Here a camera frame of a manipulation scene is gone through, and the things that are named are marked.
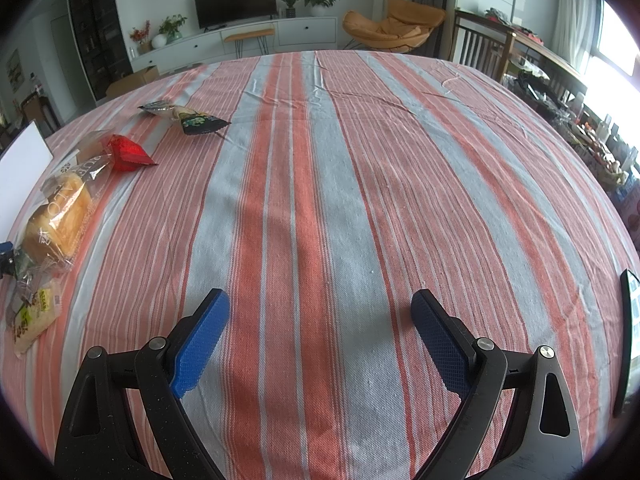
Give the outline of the small wooden stool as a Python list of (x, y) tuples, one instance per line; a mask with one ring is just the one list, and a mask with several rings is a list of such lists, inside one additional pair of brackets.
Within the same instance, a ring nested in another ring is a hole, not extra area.
[(274, 28), (262, 28), (250, 30), (249, 32), (237, 32), (222, 38), (226, 44), (233, 44), (234, 54), (236, 58), (242, 58), (244, 53), (244, 44), (254, 42), (261, 55), (270, 53), (269, 39), (276, 34)]

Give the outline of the black tall cabinet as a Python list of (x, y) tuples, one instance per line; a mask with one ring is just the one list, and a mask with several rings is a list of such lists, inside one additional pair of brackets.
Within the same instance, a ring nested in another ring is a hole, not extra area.
[(132, 73), (116, 0), (67, 0), (67, 6), (93, 99), (102, 102), (113, 82)]

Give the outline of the striped pink grey tablecloth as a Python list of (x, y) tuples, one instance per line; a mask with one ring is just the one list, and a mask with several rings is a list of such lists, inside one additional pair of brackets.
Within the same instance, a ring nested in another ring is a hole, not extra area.
[[(186, 136), (139, 105), (230, 122)], [(140, 143), (62, 281), (55, 324), (1, 390), (52, 454), (85, 352), (165, 335), (213, 288), (230, 321), (183, 400), (233, 479), (408, 479), (458, 406), (413, 328), (421, 288), (499, 347), (548, 344), (580, 442), (612, 426), (620, 274), (639, 258), (588, 167), (517, 96), (470, 68), (355, 51), (226, 61), (106, 103), (50, 137)]]

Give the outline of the orange lounge chair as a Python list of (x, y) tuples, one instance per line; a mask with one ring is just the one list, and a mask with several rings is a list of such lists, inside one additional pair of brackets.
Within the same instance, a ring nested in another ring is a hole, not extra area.
[(423, 46), (447, 15), (445, 10), (408, 0), (387, 0), (386, 9), (386, 17), (379, 22), (348, 11), (343, 29), (369, 49), (408, 53)]

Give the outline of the white tv cabinet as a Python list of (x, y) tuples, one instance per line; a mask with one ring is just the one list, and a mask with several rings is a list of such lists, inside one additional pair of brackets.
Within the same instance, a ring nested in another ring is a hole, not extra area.
[(132, 69), (155, 66), (163, 74), (196, 64), (210, 64), (232, 58), (273, 53), (335, 50), (337, 18), (281, 18), (224, 27), (179, 39), (131, 60)]

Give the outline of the small potted plant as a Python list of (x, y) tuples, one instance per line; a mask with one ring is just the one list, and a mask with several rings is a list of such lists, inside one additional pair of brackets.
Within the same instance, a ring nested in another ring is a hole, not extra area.
[(296, 3), (298, 0), (282, 0), (284, 3), (284, 15), (286, 18), (295, 18), (296, 17)]

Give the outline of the brown cardboard box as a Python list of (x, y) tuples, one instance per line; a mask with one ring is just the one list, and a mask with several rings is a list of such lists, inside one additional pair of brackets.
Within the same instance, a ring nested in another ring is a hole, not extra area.
[(110, 99), (118, 98), (124, 94), (139, 89), (150, 82), (157, 80), (160, 72), (155, 65), (142, 68), (118, 81), (112, 82), (106, 89), (105, 95)]

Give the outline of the bagged bread loaf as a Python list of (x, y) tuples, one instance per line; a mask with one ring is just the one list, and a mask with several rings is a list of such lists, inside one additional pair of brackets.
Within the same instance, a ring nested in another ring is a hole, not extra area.
[(28, 219), (21, 244), (36, 266), (73, 262), (114, 169), (112, 136), (107, 130), (89, 133), (43, 182), (43, 202)]

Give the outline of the green potted plant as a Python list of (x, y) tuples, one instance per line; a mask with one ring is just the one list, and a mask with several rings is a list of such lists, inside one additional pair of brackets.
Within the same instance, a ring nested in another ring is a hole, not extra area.
[(181, 27), (184, 24), (186, 24), (186, 17), (182, 14), (174, 14), (168, 16), (160, 23), (158, 32), (166, 37), (168, 44), (171, 44), (182, 38)]

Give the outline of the dark wooden chair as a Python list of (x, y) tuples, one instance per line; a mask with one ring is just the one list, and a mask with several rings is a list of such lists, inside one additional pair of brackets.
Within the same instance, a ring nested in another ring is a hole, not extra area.
[(448, 60), (500, 82), (508, 69), (515, 39), (511, 27), (457, 9)]

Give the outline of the red snack packet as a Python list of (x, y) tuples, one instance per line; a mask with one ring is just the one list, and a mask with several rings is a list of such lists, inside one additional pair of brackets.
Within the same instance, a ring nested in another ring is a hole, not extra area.
[(146, 151), (126, 136), (114, 134), (108, 140), (107, 148), (113, 156), (114, 169), (117, 171), (130, 172), (156, 166), (156, 162)]

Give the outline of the cluttered wooden side table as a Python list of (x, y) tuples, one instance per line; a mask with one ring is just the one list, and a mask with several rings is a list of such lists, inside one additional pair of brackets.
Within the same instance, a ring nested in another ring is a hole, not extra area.
[(510, 29), (516, 44), (528, 47), (533, 56), (516, 49), (509, 54), (508, 67), (501, 82), (558, 130), (596, 176), (633, 237), (639, 236), (638, 154), (617, 134), (613, 119), (598, 116), (586, 104), (589, 90), (566, 56), (541, 54), (540, 44), (524, 29), (511, 25), (503, 15), (489, 9), (485, 18), (496, 26)]

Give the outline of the white cardboard storage box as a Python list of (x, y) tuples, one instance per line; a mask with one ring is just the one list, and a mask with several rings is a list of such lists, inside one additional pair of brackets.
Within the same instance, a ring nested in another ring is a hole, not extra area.
[(0, 235), (2, 243), (32, 189), (52, 162), (53, 154), (35, 122), (31, 122), (1, 155)]

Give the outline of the black smartphone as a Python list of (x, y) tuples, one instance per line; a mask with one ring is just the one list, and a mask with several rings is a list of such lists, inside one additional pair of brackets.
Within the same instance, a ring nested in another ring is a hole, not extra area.
[(613, 416), (620, 417), (639, 392), (639, 279), (627, 269), (620, 274), (623, 300), (623, 350)]

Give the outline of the red flower vase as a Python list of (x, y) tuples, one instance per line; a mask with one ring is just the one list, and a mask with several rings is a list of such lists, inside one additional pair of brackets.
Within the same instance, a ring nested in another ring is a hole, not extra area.
[(137, 45), (140, 55), (148, 53), (151, 50), (150, 43), (151, 23), (146, 20), (142, 27), (134, 27), (129, 33), (129, 38)]

